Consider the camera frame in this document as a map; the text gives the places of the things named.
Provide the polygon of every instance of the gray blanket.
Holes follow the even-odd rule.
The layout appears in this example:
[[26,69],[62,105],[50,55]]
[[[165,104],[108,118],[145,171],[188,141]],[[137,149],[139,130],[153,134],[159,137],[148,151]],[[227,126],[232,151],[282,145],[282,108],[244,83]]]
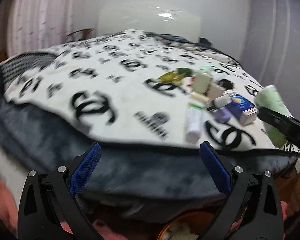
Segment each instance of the gray blanket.
[[[88,198],[120,197],[127,205],[138,203],[138,211],[142,213],[143,207],[143,214],[148,216],[142,220],[155,222],[165,222],[184,210],[223,198],[197,149],[97,142],[102,157],[83,192]],[[47,173],[82,155],[91,143],[91,139],[55,114],[31,104],[7,103],[0,71],[0,144],[8,154],[30,169]],[[289,173],[300,157],[296,152],[273,149],[218,152],[249,172],[268,170],[276,176]],[[149,207],[146,203],[152,209],[155,205],[172,208],[173,212],[161,219],[152,218],[145,211]]]

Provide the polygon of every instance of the bowl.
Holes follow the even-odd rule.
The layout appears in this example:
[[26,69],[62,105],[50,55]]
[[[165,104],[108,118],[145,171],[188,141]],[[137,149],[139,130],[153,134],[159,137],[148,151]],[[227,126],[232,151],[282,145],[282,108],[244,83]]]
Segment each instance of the bowl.
[[214,216],[214,214],[204,211],[191,211],[184,213],[166,224],[158,235],[157,240],[162,240],[163,235],[170,225],[176,221],[187,223],[192,234],[200,235],[207,228]]

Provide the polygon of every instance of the blue box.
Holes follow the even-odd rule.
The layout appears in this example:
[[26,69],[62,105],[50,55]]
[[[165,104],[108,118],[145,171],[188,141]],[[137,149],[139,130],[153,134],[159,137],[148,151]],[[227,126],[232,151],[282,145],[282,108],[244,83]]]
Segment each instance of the blue box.
[[231,103],[226,105],[226,108],[238,119],[242,126],[255,121],[258,116],[258,109],[253,103],[234,90],[227,90],[224,95],[231,98]]

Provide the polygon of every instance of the metal screw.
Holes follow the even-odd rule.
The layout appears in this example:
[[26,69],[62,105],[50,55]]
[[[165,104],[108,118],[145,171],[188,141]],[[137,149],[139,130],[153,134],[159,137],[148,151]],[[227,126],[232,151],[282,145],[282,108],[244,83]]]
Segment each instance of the metal screw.
[[243,168],[241,168],[240,166],[236,166],[236,167],[234,168],[234,170],[235,170],[237,173],[243,172]]
[[29,176],[30,176],[30,177],[33,177],[34,175],[35,175],[35,171],[30,171],[30,172],[29,172]]
[[60,167],[58,168],[58,171],[59,171],[59,172],[64,172],[66,169],[67,169],[66,166],[60,166]]
[[271,177],[271,172],[270,172],[270,171],[265,171],[265,175],[266,175],[267,177]]

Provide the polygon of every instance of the white bottle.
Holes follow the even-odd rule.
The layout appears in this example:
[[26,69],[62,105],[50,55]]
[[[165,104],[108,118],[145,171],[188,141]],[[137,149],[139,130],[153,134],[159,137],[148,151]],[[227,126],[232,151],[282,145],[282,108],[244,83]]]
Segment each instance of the white bottle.
[[189,143],[196,143],[202,133],[202,110],[201,106],[196,104],[189,104],[186,110],[187,117],[187,133],[186,141]]
[[226,106],[229,103],[231,103],[231,98],[228,95],[224,95],[206,103],[206,109],[208,111],[214,111]]

